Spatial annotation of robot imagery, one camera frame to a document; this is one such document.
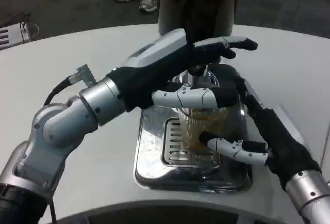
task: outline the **robotic hand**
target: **robotic hand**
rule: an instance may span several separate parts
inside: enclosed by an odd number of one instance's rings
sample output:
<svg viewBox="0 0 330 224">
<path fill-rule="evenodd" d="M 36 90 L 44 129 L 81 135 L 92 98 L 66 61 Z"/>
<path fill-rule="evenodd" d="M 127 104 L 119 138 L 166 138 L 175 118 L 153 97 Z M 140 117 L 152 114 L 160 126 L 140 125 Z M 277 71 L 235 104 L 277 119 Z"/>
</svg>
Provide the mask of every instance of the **robotic hand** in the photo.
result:
<svg viewBox="0 0 330 224">
<path fill-rule="evenodd" d="M 204 108 L 235 104 L 238 95 L 232 86 L 192 89 L 168 83 L 190 67 L 218 62 L 220 56 L 234 58 L 231 47 L 255 50 L 257 44 L 243 37 L 188 44 L 185 31 L 177 29 L 131 55 L 98 83 L 86 67 L 67 77 L 36 113 L 29 139 L 17 146 L 0 175 L 0 223 L 38 223 L 47 205 L 52 207 L 69 154 L 85 135 L 120 114 L 154 104 Z M 79 96 L 66 104 L 49 104 L 60 90 L 80 80 L 88 87 Z"/>
<path fill-rule="evenodd" d="M 201 134 L 201 142 L 237 161 L 267 165 L 306 223 L 328 223 L 330 189 L 302 136 L 282 108 L 264 108 L 246 80 L 237 77 L 236 83 L 241 100 L 269 148 L 266 150 L 259 142 L 230 143 L 207 132 Z"/>
</svg>

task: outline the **coffee machine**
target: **coffee machine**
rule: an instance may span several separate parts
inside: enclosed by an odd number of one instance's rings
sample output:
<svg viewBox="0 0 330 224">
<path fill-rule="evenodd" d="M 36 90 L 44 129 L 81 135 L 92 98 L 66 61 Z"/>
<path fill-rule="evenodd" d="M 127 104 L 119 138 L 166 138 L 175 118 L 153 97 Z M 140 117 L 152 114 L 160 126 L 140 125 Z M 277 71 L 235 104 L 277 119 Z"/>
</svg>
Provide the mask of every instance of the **coffee machine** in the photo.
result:
<svg viewBox="0 0 330 224">
<path fill-rule="evenodd" d="M 237 71 L 225 64 L 209 65 L 199 80 L 210 84 L 233 81 Z M 188 71 L 173 81 L 192 84 Z M 135 156 L 136 182 L 149 189 L 220 193 L 241 191 L 252 185 L 251 166 L 208 148 L 189 149 L 183 141 L 182 109 L 153 106 L 143 110 Z M 247 139 L 245 110 L 241 103 L 227 108 L 222 137 Z"/>
</svg>

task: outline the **black cable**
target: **black cable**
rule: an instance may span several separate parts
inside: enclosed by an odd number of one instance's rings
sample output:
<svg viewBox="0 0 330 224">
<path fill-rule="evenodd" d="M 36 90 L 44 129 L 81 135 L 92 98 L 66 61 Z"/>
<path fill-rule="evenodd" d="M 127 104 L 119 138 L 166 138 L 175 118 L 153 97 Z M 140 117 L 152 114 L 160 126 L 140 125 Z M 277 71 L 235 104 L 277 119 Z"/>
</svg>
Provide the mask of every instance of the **black cable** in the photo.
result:
<svg viewBox="0 0 330 224">
<path fill-rule="evenodd" d="M 55 214 L 55 207 L 54 207 L 54 201 L 52 200 L 49 203 L 49 209 L 51 210 L 51 217 L 52 217 L 52 224 L 57 224 L 57 220 L 56 220 L 56 214 Z"/>
<path fill-rule="evenodd" d="M 22 22 L 20 23 L 20 31 L 21 31 L 22 41 L 24 43 L 23 32 L 22 32 Z"/>
<path fill-rule="evenodd" d="M 53 90 L 52 92 L 48 95 L 45 103 L 43 104 L 43 106 L 46 106 L 46 105 L 49 105 L 53 99 L 53 97 L 56 95 L 56 94 L 59 94 L 62 90 L 66 89 L 66 87 L 72 85 L 70 83 L 70 80 L 69 80 L 69 76 L 65 78 L 65 80 L 63 80 L 60 84 L 58 84 Z"/>
</svg>

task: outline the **metal drip tray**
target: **metal drip tray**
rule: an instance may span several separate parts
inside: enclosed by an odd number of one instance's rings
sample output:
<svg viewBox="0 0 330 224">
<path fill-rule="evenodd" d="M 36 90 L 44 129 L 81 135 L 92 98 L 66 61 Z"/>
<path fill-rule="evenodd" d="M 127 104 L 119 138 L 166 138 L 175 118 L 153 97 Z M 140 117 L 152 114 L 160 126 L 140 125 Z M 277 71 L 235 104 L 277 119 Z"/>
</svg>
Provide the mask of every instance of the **metal drip tray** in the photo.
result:
<svg viewBox="0 0 330 224">
<path fill-rule="evenodd" d="M 142 111 L 134 164 L 141 187 L 218 193 L 251 186 L 250 166 L 225 156 L 216 158 L 210 150 L 186 150 L 179 135 L 171 136 L 180 134 L 177 123 L 173 109 L 154 106 Z"/>
<path fill-rule="evenodd" d="M 162 158 L 170 166 L 194 168 L 214 168 L 219 165 L 219 154 L 210 149 L 185 149 L 181 138 L 181 126 L 178 118 L 166 121 Z"/>
</svg>

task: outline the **stainless steel tray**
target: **stainless steel tray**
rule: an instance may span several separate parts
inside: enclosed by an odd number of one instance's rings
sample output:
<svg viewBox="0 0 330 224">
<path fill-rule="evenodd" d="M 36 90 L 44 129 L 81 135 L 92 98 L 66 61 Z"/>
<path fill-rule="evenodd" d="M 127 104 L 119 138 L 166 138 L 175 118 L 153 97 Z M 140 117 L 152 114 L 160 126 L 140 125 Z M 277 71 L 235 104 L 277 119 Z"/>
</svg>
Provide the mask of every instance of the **stainless steel tray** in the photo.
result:
<svg viewBox="0 0 330 224">
<path fill-rule="evenodd" d="M 140 186 L 212 193 L 240 191 L 251 186 L 250 166 L 225 156 L 220 156 L 219 166 L 209 166 L 214 164 L 214 158 L 197 163 L 191 159 L 191 153 L 181 163 L 169 162 L 164 132 L 169 121 L 176 119 L 177 112 L 170 108 L 154 106 L 142 111 L 134 165 L 134 177 Z"/>
</svg>

